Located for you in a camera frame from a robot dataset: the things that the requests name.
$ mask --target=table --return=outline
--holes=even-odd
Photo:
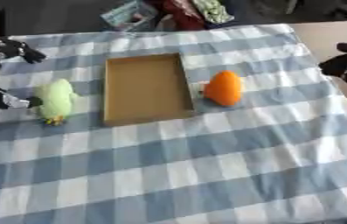
[[[0,87],[58,78],[80,95],[46,127],[0,111],[0,223],[281,223],[347,218],[347,99],[285,24],[179,33],[14,37],[48,55],[10,59]],[[190,85],[229,69],[242,101],[193,95],[199,115],[101,126],[106,58],[181,53]]]

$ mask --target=orange plush toy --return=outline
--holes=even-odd
[[[205,97],[222,106],[233,106],[241,97],[239,76],[232,71],[222,71],[205,86]]]

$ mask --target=green plush toy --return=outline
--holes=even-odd
[[[71,114],[73,101],[78,97],[70,82],[63,79],[38,87],[35,95],[43,101],[39,114],[52,125],[61,124]]]

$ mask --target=tablecloth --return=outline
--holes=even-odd
[[[0,110],[0,223],[299,223],[347,218],[347,99],[285,24],[177,33],[13,37],[48,58],[9,59],[20,97],[59,78],[80,98],[58,127]],[[242,100],[199,115],[102,125],[105,60],[180,53],[188,81],[242,77]]]

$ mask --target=brown tray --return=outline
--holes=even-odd
[[[178,53],[108,59],[104,123],[185,118],[194,112]]]

